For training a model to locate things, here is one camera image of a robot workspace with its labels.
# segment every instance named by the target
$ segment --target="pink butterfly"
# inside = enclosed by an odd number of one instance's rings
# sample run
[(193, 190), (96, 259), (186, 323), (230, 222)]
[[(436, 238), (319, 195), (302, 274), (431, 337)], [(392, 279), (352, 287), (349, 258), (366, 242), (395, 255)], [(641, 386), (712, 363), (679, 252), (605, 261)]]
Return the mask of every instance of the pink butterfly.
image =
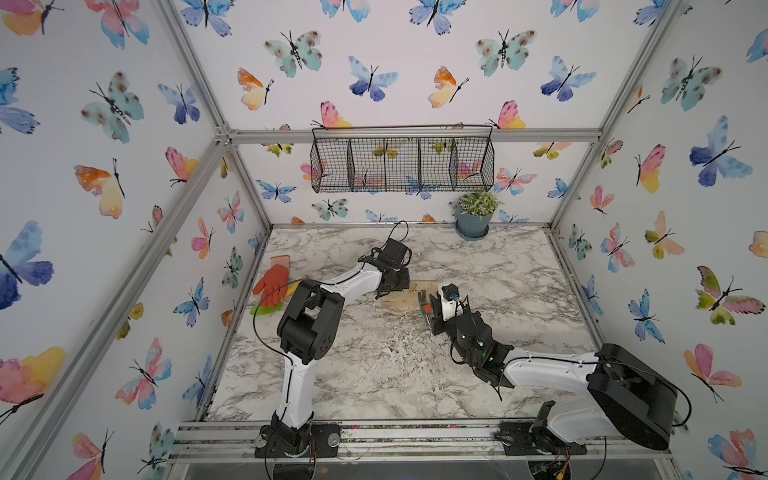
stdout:
[(741, 386), (741, 378), (731, 372), (720, 370), (714, 374), (712, 373), (712, 347), (699, 343), (694, 351), (695, 353), (690, 350), (685, 351), (685, 363), (693, 372), (691, 375), (701, 380), (712, 392), (715, 403), (717, 403), (717, 399), (723, 400), (723, 397), (715, 392), (712, 385)]
[(530, 184), (531, 180), (536, 178), (536, 175), (520, 175), (518, 177), (518, 174), (520, 173), (520, 169), (517, 169), (515, 171), (515, 174), (510, 174), (509, 170), (506, 168), (499, 168), (498, 169), (498, 175), (496, 175), (496, 178), (498, 178), (500, 181), (496, 182), (493, 186), (493, 191), (496, 193), (503, 192), (504, 190), (509, 189), (509, 193), (512, 195), (518, 195), (523, 193), (523, 190), (525, 190), (522, 185), (523, 184)]
[(221, 207), (218, 210), (219, 217), (221, 217), (221, 221), (227, 222), (227, 230), (230, 233), (235, 233), (235, 223), (242, 222), (245, 217), (245, 212), (240, 208), (240, 191), (235, 192), (235, 196), (232, 197), (232, 203), (230, 203), (229, 198), (226, 199), (226, 202), (227, 206)]
[(134, 15), (139, 9), (139, 0), (85, 0), (86, 6), (101, 16), (101, 30), (109, 37), (112, 45), (125, 49), (125, 34), (130, 32), (143, 44), (149, 39), (149, 27)]
[(140, 409), (151, 409), (157, 402), (157, 397), (154, 394), (154, 387), (157, 386), (157, 382), (165, 380), (170, 376), (170, 360), (165, 359), (160, 361), (160, 356), (163, 354), (163, 349), (160, 347), (160, 339), (155, 337), (152, 341), (152, 345), (147, 352), (147, 362), (144, 368), (141, 368), (136, 360), (134, 363), (136, 366), (131, 366), (134, 370), (138, 370), (140, 375), (123, 385), (114, 397), (116, 399), (122, 399), (125, 405), (130, 405), (139, 397)]
[(192, 239), (192, 250), (199, 252), (197, 256), (200, 258), (200, 260), (202, 260), (208, 256), (208, 250), (210, 250), (210, 239), (214, 237), (214, 229), (211, 229), (209, 234), (208, 229), (205, 227), (205, 222), (203, 222), (202, 218), (197, 219), (197, 228), (200, 230), (200, 233), (202, 233), (203, 236), (195, 237)]
[(634, 266), (632, 256), (622, 248), (629, 243), (629, 240), (621, 241), (618, 223), (616, 223), (616, 227), (611, 229), (609, 235), (610, 238), (604, 238), (603, 243), (600, 245), (600, 251), (608, 254), (608, 269), (613, 273), (617, 273), (619, 271), (619, 264), (624, 267)]
[(614, 195), (608, 194), (603, 198), (603, 186), (597, 185), (594, 188), (594, 195), (590, 195), (589, 197), (589, 203), (592, 204), (592, 210), (597, 210), (601, 214), (603, 214), (603, 218), (605, 218), (605, 212), (603, 209), (608, 206), (612, 201), (614, 201)]
[(84, 433), (78, 433), (72, 439), (72, 447), (74, 448), (74, 454), (78, 458), (91, 458), (91, 461), (80, 467), (72, 475), (67, 477), (67, 480), (98, 480), (102, 473), (107, 473), (104, 470), (104, 454), (107, 450), (107, 442), (112, 438), (112, 435), (107, 430), (104, 434), (104, 443), (101, 448), (98, 448), (88, 438), (88, 435)]

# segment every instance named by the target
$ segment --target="butterfly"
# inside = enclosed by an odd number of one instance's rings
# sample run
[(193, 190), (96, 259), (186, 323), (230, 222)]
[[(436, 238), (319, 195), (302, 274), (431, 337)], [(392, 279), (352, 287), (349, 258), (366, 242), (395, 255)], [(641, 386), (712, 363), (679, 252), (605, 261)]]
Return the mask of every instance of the butterfly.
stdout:
[(427, 26), (435, 21), (437, 35), (451, 33), (451, 22), (446, 15), (451, 15), (458, 7), (464, 5), (466, 0), (419, 0), (421, 5), (411, 8), (411, 23), (421, 25), (427, 20)]
[(123, 212), (125, 192), (123, 192), (123, 186), (120, 185), (117, 158), (112, 159), (112, 170), (114, 175), (98, 168), (75, 165), (74, 175), (83, 190), (91, 192), (94, 197), (101, 195), (99, 211), (102, 215), (118, 218)]
[(382, 87), (392, 86), (397, 80), (398, 73), (391, 71), (389, 73), (382, 73), (375, 75), (376, 70), (379, 67), (374, 68), (371, 65), (371, 69), (366, 68), (365, 65), (360, 63), (357, 58), (349, 57), (349, 66), (352, 68), (352, 74), (357, 77), (357, 82), (351, 84), (349, 89), (353, 94), (363, 96), (367, 91), (370, 92), (371, 100), (381, 101), (384, 100), (384, 91)]
[(237, 248), (232, 247), (232, 254), (230, 255), (230, 261), (227, 263), (227, 271), (224, 273), (224, 278), (221, 280), (222, 285), (230, 285), (232, 288), (237, 288), (240, 285), (240, 281), (237, 279), (237, 275), (240, 270), (243, 269), (243, 258), (237, 254)]
[(584, 297), (587, 298), (587, 301), (592, 307), (594, 314), (597, 316), (603, 316), (603, 309), (600, 308), (600, 303), (598, 303), (598, 298), (600, 297), (598, 296), (598, 292), (594, 289), (594, 275), (589, 277), (587, 286), (581, 286), (581, 290), (584, 292)]
[(299, 68), (302, 63), (306, 65), (309, 70), (318, 71), (320, 64), (322, 63), (323, 54), (314, 48), (315, 45), (320, 43), (320, 33), (317, 31), (308, 31), (307, 33), (299, 36), (296, 39), (296, 43), (293, 43), (293, 36), (288, 31), (286, 37), (284, 33), (280, 33), (290, 44), (284, 44), (281, 40), (267, 40), (264, 42), (264, 48), (274, 55), (275, 65), (284, 71), (288, 78), (293, 78), (296, 75), (296, 63), (299, 63)]
[(446, 67), (440, 67), (435, 73), (435, 88), (438, 89), (435, 93), (429, 95), (429, 102), (432, 104), (432, 108), (440, 108), (445, 104), (453, 101), (462, 86), (469, 81), (466, 78), (458, 86), (456, 85), (456, 79), (453, 78), (451, 72)]
[(296, 187), (281, 187), (280, 184), (276, 184), (277, 186), (273, 187), (267, 182), (262, 182), (261, 180), (256, 180), (256, 182), (264, 189), (264, 191), (261, 192), (261, 196), (264, 198), (264, 200), (279, 198), (280, 201), (284, 204), (287, 204), (291, 201), (290, 197), (288, 197), (288, 194), (296, 189)]
[(603, 151), (603, 159), (600, 161), (600, 168), (606, 168), (609, 164), (611, 164), (613, 161), (611, 155), (615, 155), (619, 150), (621, 150), (623, 146), (623, 141), (614, 141), (614, 139), (611, 138), (611, 141), (608, 142), (608, 146), (605, 148), (605, 151)]
[(336, 215), (344, 218), (349, 212), (349, 210), (344, 207), (344, 205), (346, 205), (346, 198), (340, 198), (333, 203), (331, 203), (330, 200), (324, 200), (324, 202), (324, 204), (312, 204), (312, 208), (317, 210), (317, 214), (326, 222)]
[(690, 149), (690, 162), (693, 165), (704, 165), (699, 172), (699, 185), (703, 187), (712, 187), (717, 181), (717, 171), (723, 175), (723, 178), (744, 178), (752, 174), (752, 167), (738, 161), (737, 159), (726, 155), (731, 150), (741, 147), (734, 147), (736, 141), (728, 141), (728, 117), (723, 115), (717, 119), (715, 128), (707, 135), (709, 145), (707, 147), (692, 147)]
[(568, 7), (571, 7), (571, 10), (573, 10), (575, 5), (578, 5), (576, 16), (578, 16), (578, 21), (580, 22), (591, 18), (600, 9), (600, 2), (598, 0), (552, 0), (550, 13), (555, 17), (559, 17), (568, 10)]
[(510, 215), (503, 210), (498, 211), (498, 219), (503, 223), (528, 223), (527, 218), (518, 218), (519, 216)]
[(144, 45), (147, 44), (149, 27), (134, 15), (139, 9), (138, 0), (88, 0), (85, 5), (94, 12), (104, 11), (101, 31), (115, 47), (125, 49), (125, 35), (128, 32)]
[[(280, 191), (281, 190), (282, 190), (282, 188), (277, 191), (278, 197), (280, 196)], [(265, 196), (264, 193), (261, 194), (262, 197), (264, 197), (265, 199), (269, 200), (269, 198), (267, 196)], [(238, 191), (235, 192), (235, 196), (232, 197), (232, 202), (230, 202), (229, 197), (225, 198), (224, 201), (227, 202), (227, 206), (226, 207), (221, 207), (219, 210), (217, 210), (218, 213), (219, 213), (219, 217), (221, 217), (221, 221), (227, 222), (227, 230), (229, 230), (230, 233), (235, 233), (235, 226), (236, 226), (237, 222), (241, 222), (242, 223), (243, 219), (245, 218), (245, 212), (243, 211), (242, 208), (240, 208), (240, 191), (238, 190)]]
[(165, 359), (161, 362), (160, 357), (162, 355), (163, 348), (160, 346), (160, 339), (155, 337), (149, 347), (149, 352), (147, 352), (147, 362), (144, 364), (144, 368), (141, 368), (136, 360), (134, 360), (136, 366), (128, 367), (138, 370), (140, 375), (123, 385), (114, 397), (121, 399), (125, 405), (130, 405), (138, 396), (139, 408), (151, 409), (157, 402), (157, 397), (154, 394), (157, 382), (170, 376), (170, 360)]
[(637, 182), (634, 186), (643, 182), (643, 187), (648, 190), (649, 194), (655, 194), (659, 189), (659, 168), (661, 168), (661, 161), (664, 159), (664, 155), (667, 153), (667, 148), (664, 145), (657, 145), (645, 158), (645, 161), (640, 163), (640, 155), (635, 157), (637, 161)]
[(186, 158), (173, 147), (168, 147), (165, 151), (165, 159), (168, 160), (170, 167), (176, 172), (176, 178), (170, 180), (171, 186), (188, 182), (195, 169), (197, 169), (197, 160)]
[(547, 194), (547, 197), (561, 198), (563, 195), (565, 195), (565, 192), (568, 191), (568, 185), (566, 185), (565, 182), (559, 178), (554, 179), (554, 187), (557, 190), (550, 190)]
[(664, 5), (667, 3), (667, 0), (652, 0), (654, 3), (651, 6), (643, 7), (640, 10), (637, 11), (637, 16), (634, 18), (633, 23), (636, 25), (645, 25), (648, 22), (648, 26), (654, 24), (656, 21), (656, 18), (661, 14), (661, 11), (664, 10)]
[(741, 378), (738, 375), (726, 372), (725, 370), (712, 373), (712, 360), (714, 355), (712, 347), (699, 343), (696, 345), (694, 351), (695, 353), (690, 350), (685, 351), (685, 363), (688, 365), (691, 372), (693, 372), (691, 375), (701, 380), (712, 392), (712, 398), (714, 398), (715, 403), (717, 403), (717, 399), (723, 400), (723, 397), (715, 392), (712, 385), (741, 386)]
[(42, 235), (38, 223), (30, 220), (11, 242), (5, 255), (0, 255), (0, 310), (21, 299), (17, 283), (26, 281), (32, 286), (40, 286), (51, 281), (53, 263), (29, 261), (42, 251)]
[(406, 195), (419, 194), (422, 200), (429, 200), (432, 198), (432, 194), (429, 192), (435, 189), (434, 185), (422, 185), (420, 187), (419, 180), (409, 175), (406, 175), (406, 180), (408, 181), (408, 186), (406, 187)]
[(203, 236), (192, 239), (192, 250), (199, 252), (197, 257), (200, 260), (204, 260), (208, 256), (208, 250), (210, 250), (210, 241), (214, 238), (214, 229), (211, 229), (210, 233), (208, 233), (202, 218), (197, 219), (197, 229)]
[(720, 289), (720, 284), (717, 282), (717, 277), (709, 268), (705, 266), (699, 266), (699, 273), (701, 273), (701, 286), (704, 290), (696, 290), (699, 295), (699, 303), (696, 308), (699, 310), (709, 310), (710, 321), (715, 325), (724, 325), (730, 323), (736, 325), (736, 320), (733, 319), (734, 313), (753, 313), (760, 315), (766, 308), (765, 304), (758, 299), (754, 299), (751, 296), (744, 295), (731, 295), (732, 292), (743, 290), (741, 288), (731, 289), (733, 285), (733, 277), (730, 278), (730, 284), (725, 291)]
[(16, 83), (18, 68), (6, 68), (0, 70), (0, 121), (17, 132), (31, 134), (35, 131), (40, 122), (35, 120), (35, 116), (21, 108), (9, 107), (10, 104), (18, 101), (13, 95), (16, 93)]
[(768, 258), (768, 232), (758, 230), (752, 237), (750, 252), (758, 257)]
[(648, 289), (645, 289), (643, 292), (643, 296), (640, 298), (640, 305), (637, 305), (637, 302), (634, 300), (629, 302), (629, 311), (637, 317), (634, 319), (637, 322), (637, 325), (634, 327), (634, 334), (637, 335), (638, 339), (645, 340), (645, 334), (648, 332), (659, 342), (666, 343), (661, 336), (661, 332), (652, 321), (655, 315), (649, 316), (650, 295), (648, 294)]
[(538, 150), (533, 152), (534, 157), (543, 157), (547, 156), (548, 159), (554, 160), (557, 157), (560, 157), (560, 150), (565, 150), (566, 148), (570, 147), (572, 145), (571, 142), (565, 141), (565, 142), (543, 142), (539, 143)]
[[(498, 68), (499, 62), (501, 62), (502, 68), (504, 68), (506, 61), (507, 66), (511, 69), (519, 70), (525, 63), (525, 59), (528, 58), (528, 49), (525, 45), (533, 42), (533, 39), (536, 38), (536, 31), (528, 30), (518, 33), (512, 37), (509, 43), (507, 43), (507, 35), (509, 35), (509, 30), (507, 30), (503, 37), (501, 32), (498, 33), (498, 36), (502, 39), (501, 46), (490, 38), (478, 40), (475, 44), (478, 53), (482, 55), (482, 58), (480, 58), (480, 69), (483, 70), (486, 77), (493, 75), (496, 68)], [(507, 56), (508, 48), (514, 49), (512, 55)]]
[(696, 56), (694, 56), (694, 59), (691, 61), (693, 66), (685, 76), (683, 75), (688, 69), (685, 60), (675, 58), (672, 61), (670, 64), (670, 77), (664, 82), (664, 88), (661, 90), (661, 104), (666, 104), (672, 98), (678, 100), (682, 96), (683, 99), (680, 100), (680, 106), (684, 111), (689, 111), (699, 103), (699, 100), (704, 98), (704, 85), (714, 84), (723, 74), (723, 69), (720, 67), (705, 67), (699, 68), (694, 72), (694, 69), (701, 60), (702, 58), (699, 58), (696, 61)]
[(371, 12), (371, 6), (368, 5), (367, 0), (320, 0), (320, 3), (323, 4), (323, 13), (330, 18), (336, 16), (339, 6), (343, 10), (347, 2), (349, 2), (349, 13), (357, 23), (365, 20)]
[(645, 241), (654, 245), (654, 257), (657, 259), (664, 258), (664, 251), (666, 250), (670, 255), (682, 255), (685, 249), (673, 242), (670, 235), (672, 229), (667, 230), (667, 219), (664, 217), (664, 212), (659, 212), (659, 216), (654, 222), (654, 230), (645, 230)]
[(518, 177), (518, 174), (520, 173), (521, 169), (515, 170), (515, 174), (512, 175), (509, 173), (509, 170), (506, 168), (499, 168), (498, 174), (496, 175), (496, 178), (500, 181), (496, 182), (493, 185), (493, 191), (498, 193), (503, 192), (504, 190), (509, 189), (509, 193), (512, 195), (519, 195), (523, 193), (522, 185), (524, 184), (530, 184), (531, 181), (536, 178), (535, 174), (532, 175), (520, 175)]
[(195, 377), (196, 382), (181, 395), (183, 400), (196, 400), (197, 408), (203, 403), (203, 394), (205, 393), (205, 387), (210, 382), (210, 375), (214, 372), (214, 359), (209, 355), (205, 360), (205, 367), (203, 367), (202, 375), (197, 372)]
[(502, 112), (498, 114), (498, 123), (490, 118), (488, 122), (496, 128), (525, 128), (525, 122), (520, 119), (518, 102), (510, 100), (502, 105)]
[(366, 217), (368, 217), (368, 220), (372, 222), (391, 223), (397, 221), (397, 217), (384, 217), (384, 214), (375, 214), (371, 210), (366, 210)]
[(54, 7), (56, 0), (43, 5), (40, 0), (15, 0), (3, 2), (0, 9), (6, 10), (2, 16), (2, 22), (16, 35), (34, 35), (38, 29), (45, 35), (45, 19), (51, 14), (51, 10), (64, 11), (63, 8)]
[(275, 82), (270, 80), (265, 88), (256, 77), (248, 73), (248, 70), (239, 68), (237, 70), (237, 83), (243, 85), (243, 90), (248, 92), (240, 98), (240, 101), (248, 107), (248, 110), (258, 110), (262, 104), (266, 105), (266, 96), (270, 93), (270, 88)]
[(607, 207), (612, 201), (614, 201), (614, 195), (608, 194), (605, 197), (603, 197), (603, 186), (597, 185), (594, 188), (594, 194), (589, 196), (589, 203), (592, 204), (592, 210), (597, 210), (601, 214), (603, 214), (603, 218), (605, 218), (605, 207)]
[(610, 237), (604, 238), (600, 245), (600, 251), (608, 254), (608, 269), (613, 273), (618, 273), (619, 265), (624, 266), (624, 268), (634, 266), (632, 256), (622, 248), (629, 243), (629, 240), (624, 239), (624, 242), (621, 242), (618, 223), (616, 223), (616, 227), (611, 228), (609, 235)]
[(99, 101), (92, 101), (80, 110), (80, 118), (89, 124), (101, 125), (104, 135), (113, 140), (119, 140), (124, 144), (131, 140), (128, 134), (126, 124), (131, 124), (128, 120), (141, 120), (144, 118), (144, 108), (139, 103), (139, 97), (128, 90), (128, 78), (125, 73), (118, 71), (112, 75), (107, 88), (107, 94), (101, 90), (101, 86), (96, 83), (98, 92), (89, 90), (103, 98), (107, 104)]
[(0, 360), (0, 402), (14, 404), (0, 413), (0, 425), (29, 403), (39, 400), (56, 378), (66, 353), (53, 346), (38, 356)]
[(749, 57), (746, 61), (752, 63), (753, 61), (760, 60), (766, 55), (768, 55), (768, 28), (757, 34), (755, 42), (750, 49), (746, 51), (746, 56)]
[(165, 462), (167, 458), (165, 455), (170, 453), (171, 447), (174, 446), (175, 435), (170, 429), (165, 429), (163, 432), (163, 426), (160, 422), (156, 423), (152, 428), (152, 436), (149, 438), (149, 460), (141, 460), (144, 462), (144, 466), (141, 470), (149, 467), (141, 480), (163, 480), (165, 478)]
[(197, 316), (200, 315), (201, 310), (208, 310), (210, 301), (207, 296), (203, 296), (203, 279), (200, 278), (200, 282), (197, 284), (197, 288), (194, 291), (194, 295), (189, 293), (192, 300), (188, 300), (177, 306), (174, 309), (174, 313), (181, 315), (187, 315), (187, 325), (194, 326), (197, 323)]
[(639, 104), (643, 103), (644, 101), (648, 100), (649, 98), (650, 98), (650, 95), (646, 95), (645, 97), (643, 96), (643, 84), (639, 84), (637, 87), (635, 87), (634, 91), (632, 92), (632, 95), (629, 97), (630, 101), (628, 103), (635, 101), (635, 104), (632, 105), (632, 107), (627, 111), (627, 113), (632, 112), (635, 107), (637, 107)]
[(344, 117), (339, 115), (339, 111), (329, 101), (324, 101), (320, 104), (320, 117), (323, 122), (320, 123), (317, 120), (313, 121), (313, 124), (321, 128), (351, 128), (352, 124), (344, 120)]
[(138, 320), (142, 316), (144, 316), (144, 304), (137, 303), (136, 305), (134, 305), (134, 308), (131, 309), (131, 312), (128, 314), (125, 321), (123, 322), (123, 326), (120, 327), (120, 329), (118, 330), (118, 334), (114, 338), (116, 340), (120, 340), (128, 336), (128, 333), (131, 331), (131, 324), (128, 322), (128, 320)]
[(176, 113), (174, 114), (176, 123), (179, 125), (186, 124), (188, 115), (192, 121), (200, 120), (200, 110), (192, 105), (197, 103), (192, 87), (189, 87), (184, 93), (181, 93), (181, 86), (177, 86), (176, 90), (174, 90), (166, 85), (157, 84), (157, 89), (163, 94), (169, 105), (176, 107)]
[(208, 22), (214, 31), (221, 37), (232, 35), (232, 28), (221, 19), (227, 16), (227, 12), (234, 5), (234, 0), (184, 0), (189, 5), (181, 14), (187, 25), (197, 27), (201, 21), (204, 27), (208, 28)]
[(584, 232), (580, 231), (574, 223), (573, 229), (571, 229), (571, 238), (568, 239), (568, 248), (576, 250), (576, 258), (583, 260), (587, 256), (587, 252), (592, 251), (592, 244), (587, 242), (584, 238)]
[[(154, 229), (157, 227), (157, 225), (160, 224), (160, 221), (163, 220), (163, 209), (159, 206), (155, 205), (152, 207), (152, 223), (147, 222), (147, 226), (149, 227), (149, 230), (146, 228), (142, 228), (143, 231), (154, 233)], [(171, 243), (176, 243), (178, 239), (174, 237), (174, 239), (171, 241)], [(165, 252), (166, 255), (169, 257), (172, 257), (173, 254), (170, 252), (170, 247), (168, 247), (168, 250)]]
[[(282, 131), (290, 130), (290, 126), (288, 124), (282, 124), (280, 125), (280, 130)], [(290, 155), (291, 151), (293, 150), (293, 144), (261, 144), (261, 146), (268, 147), (266, 151), (272, 152), (278, 158), (280, 158), (281, 153), (285, 152), (288, 155)]]

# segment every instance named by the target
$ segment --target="marble surface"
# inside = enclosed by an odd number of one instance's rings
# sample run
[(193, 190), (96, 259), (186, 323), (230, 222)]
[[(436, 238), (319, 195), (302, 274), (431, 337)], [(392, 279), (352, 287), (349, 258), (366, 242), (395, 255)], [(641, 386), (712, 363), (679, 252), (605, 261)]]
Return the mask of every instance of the marble surface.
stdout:
[[(290, 255), (291, 280), (331, 278), (380, 246), (388, 233), (385, 228), (275, 229), (257, 278), (277, 255)], [(594, 349), (541, 228), (491, 228), (483, 240), (468, 242), (451, 228), (415, 227), (404, 243), (413, 250), (412, 281), (455, 283), (499, 342), (547, 353)], [(250, 305), (258, 300), (252, 296)], [(450, 360), (448, 337), (433, 336), (418, 310), (385, 310), (378, 302), (368, 293), (345, 305), (333, 348), (319, 361), (316, 419), (531, 417), (543, 401), (571, 395), (518, 387), (502, 389), (500, 402), (470, 368)], [(261, 337), (278, 349), (281, 316), (275, 312), (256, 321)], [(258, 342), (246, 311), (207, 419), (268, 420), (282, 384), (283, 358)]]

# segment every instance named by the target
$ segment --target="rubber glove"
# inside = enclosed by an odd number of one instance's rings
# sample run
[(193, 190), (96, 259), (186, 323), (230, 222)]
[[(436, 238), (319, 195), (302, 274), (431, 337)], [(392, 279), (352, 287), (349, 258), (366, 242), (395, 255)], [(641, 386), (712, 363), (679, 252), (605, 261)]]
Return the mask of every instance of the rubber glove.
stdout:
[[(261, 292), (261, 306), (272, 308), (283, 301), (288, 292), (288, 287), (285, 285), (288, 283), (289, 265), (290, 257), (288, 255), (272, 257), (272, 267), (266, 271), (259, 283), (253, 288), (253, 295)], [(279, 287), (282, 288), (273, 293), (273, 290)]]

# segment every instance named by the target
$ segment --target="wire basket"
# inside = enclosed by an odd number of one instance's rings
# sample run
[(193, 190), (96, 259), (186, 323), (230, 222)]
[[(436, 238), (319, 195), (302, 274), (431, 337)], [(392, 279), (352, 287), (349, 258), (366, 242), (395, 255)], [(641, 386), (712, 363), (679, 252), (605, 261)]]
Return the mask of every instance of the wire basket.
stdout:
[[(381, 127), (361, 127), (359, 134), (355, 128), (313, 130), (312, 188), (317, 193), (372, 194), (489, 190), (494, 173), (492, 128), (446, 129), (435, 134), (434, 127), (446, 126), (428, 127), (431, 130), (384, 127), (397, 129), (392, 136), (376, 136)], [(364, 134), (364, 130), (373, 133)], [(328, 137), (318, 135), (327, 132)]]

